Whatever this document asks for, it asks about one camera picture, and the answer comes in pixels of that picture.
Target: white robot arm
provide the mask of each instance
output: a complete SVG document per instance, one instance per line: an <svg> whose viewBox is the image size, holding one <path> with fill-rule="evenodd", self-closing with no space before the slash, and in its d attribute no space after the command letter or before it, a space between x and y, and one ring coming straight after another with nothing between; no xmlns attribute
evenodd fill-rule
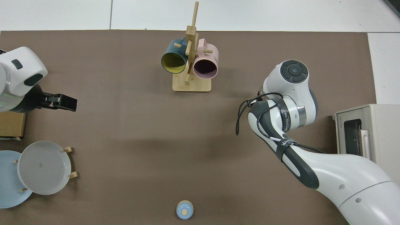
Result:
<svg viewBox="0 0 400 225"><path fill-rule="evenodd" d="M250 127L301 183L328 197L350 224L400 224L400 187L379 166L361 156L303 150L285 134L315 120L318 106L308 79L299 61L277 65L261 95L247 101L252 103Z"/></svg>
<svg viewBox="0 0 400 225"><path fill-rule="evenodd" d="M29 48L0 50L0 112L26 113L35 108L76 111L76 99L42 92L37 83L46 75L45 66Z"/></svg>

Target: white plate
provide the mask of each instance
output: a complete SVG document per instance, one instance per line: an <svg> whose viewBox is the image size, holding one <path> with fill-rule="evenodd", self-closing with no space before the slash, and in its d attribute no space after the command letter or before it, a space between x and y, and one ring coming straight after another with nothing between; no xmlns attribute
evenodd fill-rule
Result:
<svg viewBox="0 0 400 225"><path fill-rule="evenodd" d="M0 209L10 208L24 202L32 191L26 190L18 178L17 163L21 153L15 151L0 151Z"/></svg>
<svg viewBox="0 0 400 225"><path fill-rule="evenodd" d="M71 174L71 161L62 150L51 141L29 145L18 161L22 184L40 195L51 195L63 189Z"/></svg>

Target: small container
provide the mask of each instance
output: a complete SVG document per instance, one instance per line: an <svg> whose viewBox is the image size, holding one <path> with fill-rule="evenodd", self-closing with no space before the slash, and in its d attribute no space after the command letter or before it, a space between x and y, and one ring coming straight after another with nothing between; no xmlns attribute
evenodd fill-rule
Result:
<svg viewBox="0 0 400 225"><path fill-rule="evenodd" d="M176 214L181 219L189 219L193 215L193 205L187 200L183 200L176 206Z"/></svg>

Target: mug handle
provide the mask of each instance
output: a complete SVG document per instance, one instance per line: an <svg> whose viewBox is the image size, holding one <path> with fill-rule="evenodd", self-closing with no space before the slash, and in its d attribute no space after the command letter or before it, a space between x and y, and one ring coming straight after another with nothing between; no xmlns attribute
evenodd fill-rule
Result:
<svg viewBox="0 0 400 225"><path fill-rule="evenodd" d="M199 55L199 57L204 57L203 49L206 45L206 39L202 38L199 40L199 45L197 47L197 54Z"/></svg>

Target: dark teal mug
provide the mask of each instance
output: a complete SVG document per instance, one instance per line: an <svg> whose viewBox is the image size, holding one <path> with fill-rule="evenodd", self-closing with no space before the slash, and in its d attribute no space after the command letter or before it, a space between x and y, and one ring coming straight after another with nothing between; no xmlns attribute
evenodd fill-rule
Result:
<svg viewBox="0 0 400 225"><path fill-rule="evenodd" d="M186 67L186 62L188 61L188 56L185 55L186 52L186 37L184 39L174 39L168 45L167 51L161 57L162 67L170 73L180 73Z"/></svg>

